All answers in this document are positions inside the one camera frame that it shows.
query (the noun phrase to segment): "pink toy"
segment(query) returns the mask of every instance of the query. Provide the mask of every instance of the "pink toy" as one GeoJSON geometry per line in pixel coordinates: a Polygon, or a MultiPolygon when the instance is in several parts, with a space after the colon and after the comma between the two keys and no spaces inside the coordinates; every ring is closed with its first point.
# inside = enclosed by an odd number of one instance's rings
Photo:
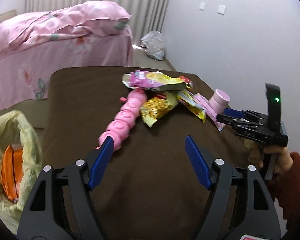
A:
{"type": "Polygon", "coordinates": [[[106,131],[114,131],[120,136],[122,140],[125,140],[129,136],[130,128],[125,121],[114,120],[108,125],[106,131]]]}
{"type": "Polygon", "coordinates": [[[230,102],[230,97],[222,90],[216,89],[209,103],[217,114],[221,114],[230,102]]]}
{"type": "Polygon", "coordinates": [[[106,131],[99,137],[99,145],[102,145],[105,139],[110,136],[114,142],[114,151],[119,150],[121,148],[122,139],[120,136],[114,131],[106,131]]]}
{"type": "Polygon", "coordinates": [[[120,98],[125,104],[114,118],[106,131],[99,137],[99,145],[105,141],[107,136],[114,141],[114,150],[121,148],[121,143],[129,136],[129,130],[136,124],[136,118],[140,116],[139,108],[148,100],[144,90],[136,89],[131,91],[128,98],[120,98]]]}
{"type": "Polygon", "coordinates": [[[120,111],[123,110],[128,110],[131,113],[133,113],[133,115],[135,116],[135,118],[140,116],[140,111],[139,111],[139,107],[135,102],[129,102],[127,101],[121,108],[120,111]]]}
{"type": "Polygon", "coordinates": [[[136,124],[136,117],[134,114],[129,111],[129,110],[122,110],[117,115],[114,117],[115,120],[121,120],[126,122],[129,125],[129,128],[131,129],[132,127],[135,126],[136,124]]]}

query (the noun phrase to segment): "wall socket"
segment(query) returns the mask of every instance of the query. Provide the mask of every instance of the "wall socket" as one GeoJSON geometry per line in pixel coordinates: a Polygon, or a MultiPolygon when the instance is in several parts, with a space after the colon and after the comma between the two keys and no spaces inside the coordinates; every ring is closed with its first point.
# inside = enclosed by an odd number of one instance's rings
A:
{"type": "Polygon", "coordinates": [[[200,3],[199,10],[204,11],[205,2],[200,3]]]}
{"type": "Polygon", "coordinates": [[[226,13],[226,6],[220,4],[220,5],[218,6],[218,14],[225,15],[225,13],[226,13]]]}

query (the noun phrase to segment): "metal screw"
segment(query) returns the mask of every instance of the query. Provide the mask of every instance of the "metal screw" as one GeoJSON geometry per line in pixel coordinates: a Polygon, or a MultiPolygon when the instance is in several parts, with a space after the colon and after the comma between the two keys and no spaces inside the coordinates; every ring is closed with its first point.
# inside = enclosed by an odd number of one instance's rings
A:
{"type": "Polygon", "coordinates": [[[47,172],[51,170],[51,166],[50,165],[46,165],[43,167],[43,171],[47,172]]]}
{"type": "Polygon", "coordinates": [[[225,164],[225,161],[223,159],[216,159],[215,161],[216,161],[216,164],[218,164],[218,165],[225,164]]]}
{"type": "Polygon", "coordinates": [[[75,165],[77,165],[77,166],[82,166],[82,165],[84,165],[84,160],[77,160],[76,162],[75,162],[75,165]]]}
{"type": "Polygon", "coordinates": [[[255,167],[254,165],[249,165],[249,166],[248,166],[248,169],[249,169],[250,171],[256,171],[256,167],[255,167]]]}

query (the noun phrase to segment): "pink bedsheet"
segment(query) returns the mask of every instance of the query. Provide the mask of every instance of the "pink bedsheet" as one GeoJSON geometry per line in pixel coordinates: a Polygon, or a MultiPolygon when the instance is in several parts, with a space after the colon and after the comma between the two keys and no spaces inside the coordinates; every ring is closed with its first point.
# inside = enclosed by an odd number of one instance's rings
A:
{"type": "Polygon", "coordinates": [[[61,68],[133,66],[130,15],[113,2],[74,7],[0,25],[0,110],[46,98],[50,76],[61,68]]]}

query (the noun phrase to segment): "flower pattern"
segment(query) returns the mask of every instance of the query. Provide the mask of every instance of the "flower pattern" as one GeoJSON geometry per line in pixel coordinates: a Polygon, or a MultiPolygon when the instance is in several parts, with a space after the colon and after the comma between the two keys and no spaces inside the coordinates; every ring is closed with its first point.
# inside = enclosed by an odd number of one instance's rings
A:
{"type": "Polygon", "coordinates": [[[74,54],[85,54],[92,50],[92,43],[96,40],[95,37],[79,37],[69,40],[69,49],[74,54]]]}
{"type": "Polygon", "coordinates": [[[27,85],[30,86],[32,82],[32,72],[30,68],[20,68],[19,71],[19,77],[21,80],[27,85]]]}

